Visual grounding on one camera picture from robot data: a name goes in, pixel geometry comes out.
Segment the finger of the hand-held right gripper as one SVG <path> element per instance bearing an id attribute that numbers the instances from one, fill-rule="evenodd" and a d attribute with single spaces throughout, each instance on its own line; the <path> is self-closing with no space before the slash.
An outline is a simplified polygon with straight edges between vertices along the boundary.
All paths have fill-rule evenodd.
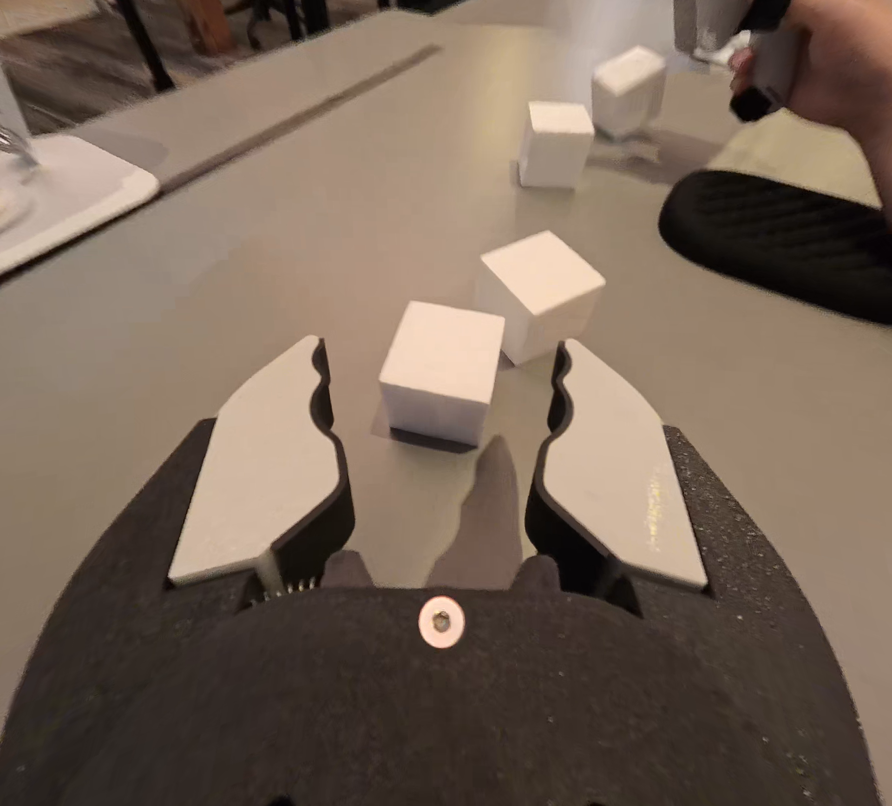
<path id="1" fill-rule="evenodd" d="M 673 0 L 674 46 L 680 53 L 717 53 L 740 31 L 750 0 Z"/>

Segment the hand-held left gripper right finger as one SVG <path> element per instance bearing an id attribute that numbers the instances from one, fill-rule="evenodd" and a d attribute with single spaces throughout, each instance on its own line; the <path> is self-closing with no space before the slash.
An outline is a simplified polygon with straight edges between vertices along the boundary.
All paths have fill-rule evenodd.
<path id="1" fill-rule="evenodd" d="M 619 596 L 641 579 L 705 593 L 708 573 L 657 412 L 576 339 L 558 344 L 551 387 L 524 522 L 561 589 Z"/>

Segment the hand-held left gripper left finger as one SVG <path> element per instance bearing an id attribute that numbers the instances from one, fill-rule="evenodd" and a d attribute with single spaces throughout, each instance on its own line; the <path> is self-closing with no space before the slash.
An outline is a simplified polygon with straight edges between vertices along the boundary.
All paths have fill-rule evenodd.
<path id="1" fill-rule="evenodd" d="M 173 553 L 173 585 L 245 571 L 265 592 L 321 580 L 355 523 L 330 383 L 325 341 L 310 335 L 224 402 Z"/>

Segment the white foam cube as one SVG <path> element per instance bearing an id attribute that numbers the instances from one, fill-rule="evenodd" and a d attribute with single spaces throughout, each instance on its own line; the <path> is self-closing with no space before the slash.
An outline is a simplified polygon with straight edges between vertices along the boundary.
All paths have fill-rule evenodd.
<path id="1" fill-rule="evenodd" d="M 574 191 L 594 141 L 590 114 L 581 103 L 532 100 L 518 154 L 524 188 Z"/>
<path id="2" fill-rule="evenodd" d="M 584 332 L 606 284 L 561 238 L 542 231 L 480 256 L 474 305 L 504 319 L 501 350 L 519 366 Z"/>
<path id="3" fill-rule="evenodd" d="M 410 301 L 378 377 L 389 428 L 478 446 L 505 325 L 496 314 Z"/>
<path id="4" fill-rule="evenodd" d="M 643 46 L 598 64 L 590 81 L 595 131 L 613 140 L 643 131 L 661 110 L 665 82 L 665 58 Z"/>

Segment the person's right hand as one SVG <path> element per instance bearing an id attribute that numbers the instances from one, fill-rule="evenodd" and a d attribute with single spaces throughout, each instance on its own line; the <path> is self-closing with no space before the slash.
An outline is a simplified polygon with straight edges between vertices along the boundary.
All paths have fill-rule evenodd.
<path id="1" fill-rule="evenodd" d="M 890 220 L 890 1 L 792 0 L 787 23 L 807 38 L 787 108 L 859 145 Z"/>

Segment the black wrist rest pad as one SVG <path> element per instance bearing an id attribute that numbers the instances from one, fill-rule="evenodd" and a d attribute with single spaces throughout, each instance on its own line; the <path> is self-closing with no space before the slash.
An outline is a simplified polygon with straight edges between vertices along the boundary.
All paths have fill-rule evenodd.
<path id="1" fill-rule="evenodd" d="M 703 170 L 673 187 L 657 223 L 668 247 L 707 270 L 891 324 L 891 235 L 871 206 L 771 178 Z"/>

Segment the wooden board document stand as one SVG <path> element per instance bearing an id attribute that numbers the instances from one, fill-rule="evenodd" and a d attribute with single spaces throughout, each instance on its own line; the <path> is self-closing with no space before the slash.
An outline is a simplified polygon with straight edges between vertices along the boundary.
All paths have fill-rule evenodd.
<path id="1" fill-rule="evenodd" d="M 2 0 L 2 36 L 24 31 L 26 15 L 71 1 Z M 84 139 L 33 136 L 5 71 L 1 144 L 2 276 L 138 209 L 160 189 L 150 172 Z"/>

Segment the black table leg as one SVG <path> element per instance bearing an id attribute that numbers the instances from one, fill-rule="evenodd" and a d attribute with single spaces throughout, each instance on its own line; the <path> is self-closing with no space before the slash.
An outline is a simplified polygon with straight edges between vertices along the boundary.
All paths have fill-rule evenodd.
<path id="1" fill-rule="evenodd" d="M 149 72 L 154 90 L 157 93 L 174 90 L 176 85 L 162 61 L 162 56 L 157 51 L 145 28 L 134 0 L 113 0 L 113 3 L 122 19 L 124 19 L 128 32 L 138 48 L 145 67 Z"/>

